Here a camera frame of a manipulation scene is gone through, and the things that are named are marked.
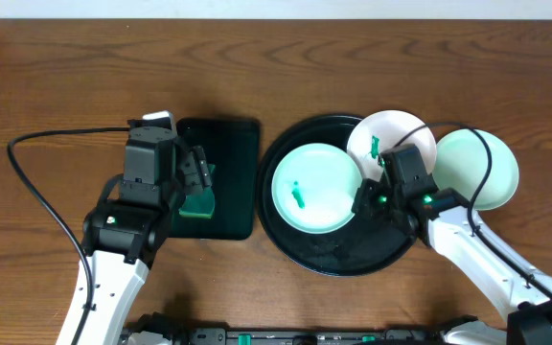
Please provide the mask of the green sponge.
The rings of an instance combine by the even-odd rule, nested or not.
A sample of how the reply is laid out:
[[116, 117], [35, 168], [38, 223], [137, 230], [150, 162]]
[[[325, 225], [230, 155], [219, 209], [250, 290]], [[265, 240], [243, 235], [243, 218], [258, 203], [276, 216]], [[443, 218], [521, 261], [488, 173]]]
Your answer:
[[215, 208], [216, 197], [212, 185], [209, 185], [201, 194], [188, 195], [178, 214], [187, 219], [211, 219]]

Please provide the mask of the mint green plate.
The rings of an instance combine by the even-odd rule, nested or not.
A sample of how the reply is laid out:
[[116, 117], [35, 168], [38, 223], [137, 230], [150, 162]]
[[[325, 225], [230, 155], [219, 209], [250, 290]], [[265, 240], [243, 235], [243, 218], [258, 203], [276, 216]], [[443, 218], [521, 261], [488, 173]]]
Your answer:
[[335, 146], [312, 143], [287, 153], [272, 176], [270, 192], [280, 217], [294, 229], [319, 235], [353, 219], [361, 173]]
[[[488, 211], [506, 204], [515, 194], [519, 182], [518, 162], [510, 148], [498, 137], [477, 130], [491, 152], [490, 175], [479, 193], [474, 209]], [[485, 147], [468, 129], [455, 130], [437, 144], [433, 178], [441, 189], [452, 188], [471, 199], [488, 167]]]

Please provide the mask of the mint green plate front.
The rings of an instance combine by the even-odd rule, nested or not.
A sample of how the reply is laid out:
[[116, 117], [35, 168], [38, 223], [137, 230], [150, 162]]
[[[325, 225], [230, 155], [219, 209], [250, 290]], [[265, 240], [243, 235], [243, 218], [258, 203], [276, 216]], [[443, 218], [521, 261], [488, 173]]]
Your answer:
[[312, 143], [287, 153], [272, 176], [270, 192], [280, 217], [294, 229], [319, 235], [353, 219], [361, 173], [335, 146]]

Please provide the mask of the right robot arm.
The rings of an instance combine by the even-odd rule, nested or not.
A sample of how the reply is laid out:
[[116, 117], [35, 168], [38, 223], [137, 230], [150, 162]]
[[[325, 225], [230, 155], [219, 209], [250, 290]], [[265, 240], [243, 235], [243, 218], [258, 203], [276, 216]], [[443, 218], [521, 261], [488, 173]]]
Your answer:
[[507, 322], [477, 320], [439, 332], [446, 344], [552, 344], [552, 277], [522, 258], [453, 189], [362, 181], [353, 212], [384, 218], [457, 266]]

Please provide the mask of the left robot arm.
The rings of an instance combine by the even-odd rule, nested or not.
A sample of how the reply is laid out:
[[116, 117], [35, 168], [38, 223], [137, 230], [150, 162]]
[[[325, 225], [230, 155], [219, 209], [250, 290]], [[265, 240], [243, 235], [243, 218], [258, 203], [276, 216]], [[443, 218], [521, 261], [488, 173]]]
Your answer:
[[126, 146], [124, 171], [110, 178], [83, 223], [76, 290], [59, 344], [116, 344], [176, 218], [211, 219], [212, 164], [183, 144]]

